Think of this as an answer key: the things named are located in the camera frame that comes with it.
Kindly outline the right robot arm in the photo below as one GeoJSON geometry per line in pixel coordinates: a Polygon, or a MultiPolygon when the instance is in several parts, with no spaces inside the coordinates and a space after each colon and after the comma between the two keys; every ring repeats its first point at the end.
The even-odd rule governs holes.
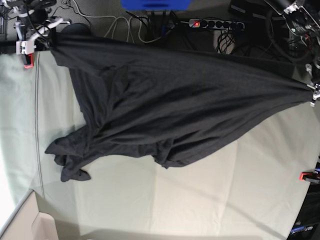
{"type": "Polygon", "coordinates": [[[17,33],[16,54],[30,55],[35,52],[36,42],[48,45],[53,29],[59,25],[71,24],[69,19],[49,16],[55,0],[2,0],[0,5],[13,11],[17,20],[14,29],[17,33]]]}

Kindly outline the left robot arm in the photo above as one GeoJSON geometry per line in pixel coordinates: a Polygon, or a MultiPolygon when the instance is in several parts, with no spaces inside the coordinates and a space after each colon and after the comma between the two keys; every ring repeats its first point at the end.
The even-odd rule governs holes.
{"type": "Polygon", "coordinates": [[[271,10],[266,14],[266,34],[275,49],[293,63],[312,57],[312,62],[305,65],[309,75],[306,84],[312,89],[310,106],[320,101],[320,7],[313,0],[266,0],[271,10]],[[281,16],[288,30],[306,46],[304,55],[297,57],[285,52],[270,32],[273,12],[281,16]]]}

